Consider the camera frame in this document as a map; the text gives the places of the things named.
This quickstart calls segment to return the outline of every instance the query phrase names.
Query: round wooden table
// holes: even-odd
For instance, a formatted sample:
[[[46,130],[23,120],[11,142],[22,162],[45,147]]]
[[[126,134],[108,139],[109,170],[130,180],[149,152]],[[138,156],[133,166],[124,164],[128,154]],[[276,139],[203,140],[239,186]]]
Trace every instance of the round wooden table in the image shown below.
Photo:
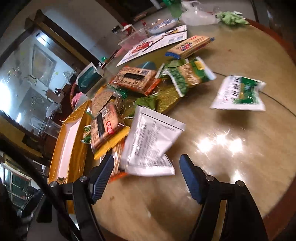
[[[180,172],[181,154],[187,153],[196,166],[219,181],[244,181],[262,217],[295,175],[296,118],[286,108],[296,113],[296,67],[284,48],[253,26],[188,26],[188,36],[193,35],[215,37],[197,55],[217,73],[217,79],[191,89],[167,113],[186,124],[186,131],[167,152],[176,174],[113,181],[93,206],[100,225],[130,241],[188,239],[201,205],[191,198]],[[153,61],[159,67],[167,49],[127,64]],[[121,58],[106,66],[110,76],[122,67],[115,68]],[[266,112],[210,109],[224,76],[232,74],[266,82],[265,94],[260,93]],[[96,163],[87,159],[86,165]],[[222,201],[213,240],[219,239],[225,206]]]

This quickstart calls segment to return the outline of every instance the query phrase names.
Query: yellow label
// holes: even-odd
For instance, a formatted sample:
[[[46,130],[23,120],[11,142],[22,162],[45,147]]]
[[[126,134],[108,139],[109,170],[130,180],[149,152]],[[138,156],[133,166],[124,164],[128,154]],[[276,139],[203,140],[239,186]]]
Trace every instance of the yellow label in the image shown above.
[[[200,61],[194,61],[194,63],[195,63],[198,70],[204,70],[205,69],[203,64]]]

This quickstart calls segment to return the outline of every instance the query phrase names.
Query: white and green packet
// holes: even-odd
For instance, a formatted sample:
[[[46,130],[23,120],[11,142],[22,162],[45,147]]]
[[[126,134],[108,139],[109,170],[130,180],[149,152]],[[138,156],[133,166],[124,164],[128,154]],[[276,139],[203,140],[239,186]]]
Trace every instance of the white and green packet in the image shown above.
[[[259,91],[266,83],[242,76],[227,76],[214,99],[211,109],[222,110],[261,110],[265,105],[259,97]]]

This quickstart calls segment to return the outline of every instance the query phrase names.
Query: blue and white bowl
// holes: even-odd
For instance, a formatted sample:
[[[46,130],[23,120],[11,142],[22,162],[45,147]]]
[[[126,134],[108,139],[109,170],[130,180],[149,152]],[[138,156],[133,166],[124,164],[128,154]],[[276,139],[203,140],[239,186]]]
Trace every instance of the blue and white bowl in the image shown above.
[[[149,30],[151,34],[160,34],[175,27],[178,23],[178,18],[164,20]]]

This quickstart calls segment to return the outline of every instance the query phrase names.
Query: yellow package seal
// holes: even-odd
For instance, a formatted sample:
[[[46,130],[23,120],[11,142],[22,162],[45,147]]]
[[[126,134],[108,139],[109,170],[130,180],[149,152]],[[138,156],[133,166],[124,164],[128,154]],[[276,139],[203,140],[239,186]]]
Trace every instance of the yellow package seal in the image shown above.
[[[112,138],[106,141],[94,154],[94,159],[98,160],[104,154],[106,154],[109,150],[111,150],[116,144],[118,144],[123,138],[125,138],[130,131],[129,126],[125,126],[122,130],[120,130],[117,134],[115,134]]]

